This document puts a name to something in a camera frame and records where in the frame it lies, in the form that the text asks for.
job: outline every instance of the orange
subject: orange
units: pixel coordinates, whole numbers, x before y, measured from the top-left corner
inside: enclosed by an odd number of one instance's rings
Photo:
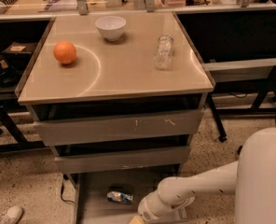
[[[69,64],[76,59],[76,48],[69,41],[60,41],[56,43],[53,54],[61,64]]]

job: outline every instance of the shoe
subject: shoe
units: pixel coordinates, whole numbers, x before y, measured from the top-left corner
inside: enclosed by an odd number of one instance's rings
[[[17,224],[23,216],[23,209],[14,205],[0,215],[0,224]]]

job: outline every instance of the plastic bottle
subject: plastic bottle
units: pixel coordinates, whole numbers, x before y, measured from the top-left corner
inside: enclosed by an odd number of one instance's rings
[[[171,68],[173,58],[173,38],[169,34],[159,37],[157,53],[155,56],[155,66],[160,70]]]

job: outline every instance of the beige tabletop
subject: beige tabletop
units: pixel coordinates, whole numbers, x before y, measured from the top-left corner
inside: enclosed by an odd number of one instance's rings
[[[122,12],[125,34],[104,40],[94,23],[103,13],[58,16],[22,90],[22,105],[104,100],[124,97],[207,92],[213,85],[171,12]],[[158,37],[173,36],[172,69],[158,70],[154,55]],[[77,59],[63,66],[54,45],[68,40]]]

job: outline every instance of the bowl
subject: bowl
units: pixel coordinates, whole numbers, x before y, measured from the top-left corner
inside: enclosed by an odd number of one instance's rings
[[[123,35],[126,20],[118,16],[102,17],[95,22],[99,33],[108,41],[117,41]]]

